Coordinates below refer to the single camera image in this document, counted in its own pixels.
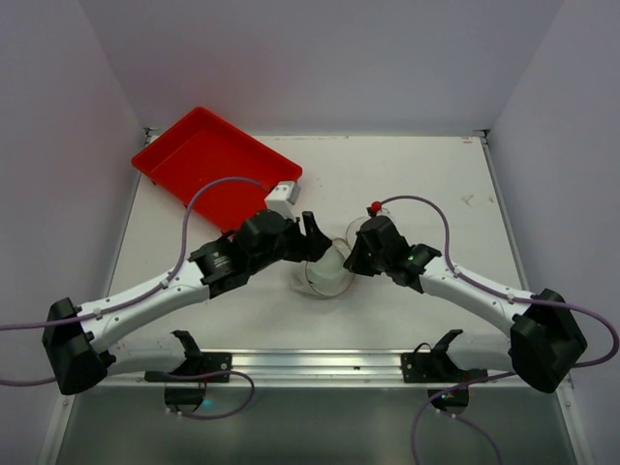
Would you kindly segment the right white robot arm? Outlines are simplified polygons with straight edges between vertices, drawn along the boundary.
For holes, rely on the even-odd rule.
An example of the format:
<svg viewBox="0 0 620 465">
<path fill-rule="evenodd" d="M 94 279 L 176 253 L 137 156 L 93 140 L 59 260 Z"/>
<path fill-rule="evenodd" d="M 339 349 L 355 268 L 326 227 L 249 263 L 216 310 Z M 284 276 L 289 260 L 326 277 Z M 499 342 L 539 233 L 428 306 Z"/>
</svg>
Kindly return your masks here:
<svg viewBox="0 0 620 465">
<path fill-rule="evenodd" d="M 492 334 L 452 329 L 428 353 L 412 356 L 416 374 L 430 383 L 506 371 L 551 393 L 587 347 L 559 294 L 543 290 L 530 296 L 478 275 L 468 277 L 439 250 L 408 244 L 387 216 L 370 218 L 358 228 L 344 266 L 361 276 L 385 274 L 400 287 L 448 301 L 495 327 Z"/>
</svg>

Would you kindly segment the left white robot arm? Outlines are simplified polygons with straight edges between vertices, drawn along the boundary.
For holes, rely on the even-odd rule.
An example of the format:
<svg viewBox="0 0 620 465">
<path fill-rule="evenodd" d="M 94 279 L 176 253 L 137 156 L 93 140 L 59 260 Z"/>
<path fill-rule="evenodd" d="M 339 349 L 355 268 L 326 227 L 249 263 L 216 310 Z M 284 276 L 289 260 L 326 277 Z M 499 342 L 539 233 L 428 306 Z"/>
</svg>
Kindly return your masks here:
<svg viewBox="0 0 620 465">
<path fill-rule="evenodd" d="M 331 245 L 313 213 L 287 219 L 262 210 L 132 289 L 81 305 L 69 298 L 54 302 L 42 343 L 60 392 L 82 393 L 109 375 L 140 371 L 156 380 L 203 379 L 209 363 L 186 330 L 173 331 L 169 346 L 146 344 L 131 355 L 117 345 L 173 311 L 246 285 L 272 264 L 316 263 Z"/>
</svg>

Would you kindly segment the pale green bra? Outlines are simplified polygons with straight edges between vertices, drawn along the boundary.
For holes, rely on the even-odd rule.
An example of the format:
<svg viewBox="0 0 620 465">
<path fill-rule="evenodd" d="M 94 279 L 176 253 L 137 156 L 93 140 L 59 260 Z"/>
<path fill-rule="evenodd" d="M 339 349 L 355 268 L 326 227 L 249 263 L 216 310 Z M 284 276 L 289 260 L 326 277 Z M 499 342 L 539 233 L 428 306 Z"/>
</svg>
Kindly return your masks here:
<svg viewBox="0 0 620 465">
<path fill-rule="evenodd" d="M 306 266 L 308 282 L 319 289 L 339 286 L 345 276 L 343 262 L 340 251 L 331 246 L 320 260 Z"/>
</svg>

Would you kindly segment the red plastic tray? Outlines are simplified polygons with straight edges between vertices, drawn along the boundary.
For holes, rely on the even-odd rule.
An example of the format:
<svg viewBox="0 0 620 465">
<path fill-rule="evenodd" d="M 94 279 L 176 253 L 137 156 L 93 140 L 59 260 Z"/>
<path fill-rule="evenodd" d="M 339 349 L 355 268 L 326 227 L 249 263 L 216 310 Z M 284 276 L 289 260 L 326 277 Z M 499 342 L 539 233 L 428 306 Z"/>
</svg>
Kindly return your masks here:
<svg viewBox="0 0 620 465">
<path fill-rule="evenodd" d="M 278 183 L 302 176 L 301 166 L 202 107 L 149 143 L 133 157 L 132 165 L 185 205 L 200 188 L 221 178 L 258 181 L 258 187 L 223 183 L 194 205 L 194 212 L 223 233 L 264 209 L 264 198 Z"/>
</svg>

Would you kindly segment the aluminium mounting rail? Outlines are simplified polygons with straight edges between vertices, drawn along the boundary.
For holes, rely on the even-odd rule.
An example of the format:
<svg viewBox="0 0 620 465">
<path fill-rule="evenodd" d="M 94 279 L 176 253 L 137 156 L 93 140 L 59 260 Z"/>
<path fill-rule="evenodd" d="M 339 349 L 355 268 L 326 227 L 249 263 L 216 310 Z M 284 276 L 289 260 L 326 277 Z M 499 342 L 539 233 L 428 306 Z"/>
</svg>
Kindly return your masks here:
<svg viewBox="0 0 620 465">
<path fill-rule="evenodd" d="M 403 362 L 401 350 L 216 350 L 203 349 L 209 370 L 227 371 L 215 377 L 217 386 L 241 386 L 245 374 L 257 388 L 355 388 L 399 387 L 411 378 L 411 364 Z M 134 353 L 109 370 L 101 386 L 131 387 L 162 385 L 163 368 L 176 368 L 180 356 L 172 352 Z"/>
</svg>

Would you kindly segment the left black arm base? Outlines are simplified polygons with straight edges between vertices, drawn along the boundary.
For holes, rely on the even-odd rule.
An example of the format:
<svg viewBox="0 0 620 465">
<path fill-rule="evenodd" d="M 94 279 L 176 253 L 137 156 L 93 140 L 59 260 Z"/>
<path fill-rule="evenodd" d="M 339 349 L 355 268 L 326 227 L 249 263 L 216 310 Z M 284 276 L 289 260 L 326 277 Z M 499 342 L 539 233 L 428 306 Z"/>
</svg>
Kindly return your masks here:
<svg viewBox="0 0 620 465">
<path fill-rule="evenodd" d="M 195 415 L 206 399 L 206 388 L 211 383 L 227 383 L 230 374 L 220 374 L 209 379 L 193 380 L 196 387 L 180 387 L 181 382 L 190 382 L 190 377 L 206 375 L 217 371 L 227 371 L 233 366 L 230 352 L 204 352 L 187 330 L 175 330 L 173 337 L 181 344 L 183 360 L 172 371 L 146 371 L 144 379 L 148 383 L 172 383 L 164 389 L 164 403 L 175 414 Z"/>
</svg>

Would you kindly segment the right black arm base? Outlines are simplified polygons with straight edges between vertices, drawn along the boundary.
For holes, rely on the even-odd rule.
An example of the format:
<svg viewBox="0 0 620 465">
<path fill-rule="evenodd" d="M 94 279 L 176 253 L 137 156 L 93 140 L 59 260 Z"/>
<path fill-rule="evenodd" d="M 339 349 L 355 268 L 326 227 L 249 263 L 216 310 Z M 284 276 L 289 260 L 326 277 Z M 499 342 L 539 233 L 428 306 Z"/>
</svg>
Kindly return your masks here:
<svg viewBox="0 0 620 465">
<path fill-rule="evenodd" d="M 400 369 L 406 384 L 458 384 L 485 377 L 485 369 L 459 368 L 448 356 L 448 348 L 463 333 L 462 329 L 452 329 L 434 346 L 426 342 L 418 344 L 411 352 L 400 355 Z M 461 388 L 442 394 L 431 402 L 441 412 L 459 415 L 469 405 L 469 391 Z"/>
</svg>

